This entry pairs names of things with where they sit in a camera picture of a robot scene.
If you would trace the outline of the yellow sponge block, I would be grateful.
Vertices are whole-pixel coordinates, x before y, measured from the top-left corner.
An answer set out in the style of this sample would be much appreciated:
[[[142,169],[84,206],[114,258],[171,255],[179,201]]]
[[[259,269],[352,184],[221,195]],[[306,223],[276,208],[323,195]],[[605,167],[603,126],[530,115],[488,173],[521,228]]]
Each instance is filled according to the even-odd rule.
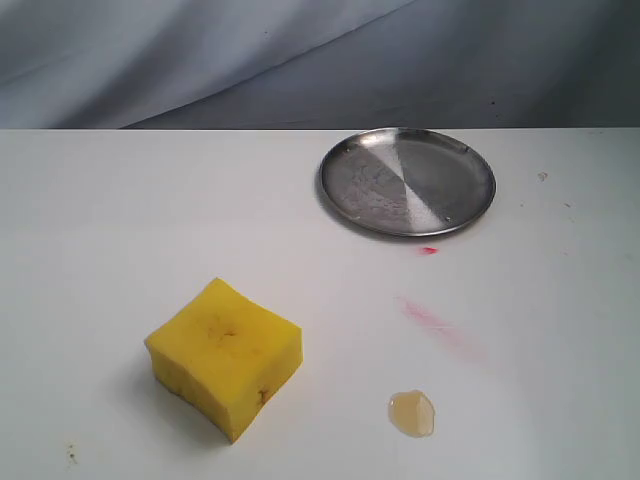
[[[144,341],[155,378],[235,443],[303,361],[302,329],[212,280]]]

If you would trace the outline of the amber liquid spill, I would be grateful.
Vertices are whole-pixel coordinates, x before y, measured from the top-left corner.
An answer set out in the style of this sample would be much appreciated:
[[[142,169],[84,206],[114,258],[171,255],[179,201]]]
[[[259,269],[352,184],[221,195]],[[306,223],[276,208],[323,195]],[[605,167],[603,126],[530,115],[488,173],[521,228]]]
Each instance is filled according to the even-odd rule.
[[[435,408],[420,390],[393,394],[388,417],[397,430],[412,438],[431,436],[435,429]]]

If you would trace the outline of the round metal plate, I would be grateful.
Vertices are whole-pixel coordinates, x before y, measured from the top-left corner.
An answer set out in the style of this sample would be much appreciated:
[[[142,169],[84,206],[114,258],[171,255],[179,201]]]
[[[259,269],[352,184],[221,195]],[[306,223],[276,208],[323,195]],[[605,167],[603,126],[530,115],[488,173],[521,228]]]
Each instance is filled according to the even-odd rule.
[[[424,238],[465,229],[491,206],[496,179],[471,146],[414,128],[351,135],[324,156],[316,185],[323,204],[364,230]]]

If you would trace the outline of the grey fabric backdrop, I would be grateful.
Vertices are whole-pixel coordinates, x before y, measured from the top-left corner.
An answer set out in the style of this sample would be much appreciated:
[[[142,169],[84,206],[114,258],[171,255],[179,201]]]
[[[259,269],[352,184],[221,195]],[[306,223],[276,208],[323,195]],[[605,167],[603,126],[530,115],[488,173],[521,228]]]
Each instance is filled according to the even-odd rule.
[[[635,1],[5,1],[5,128],[619,127]]]

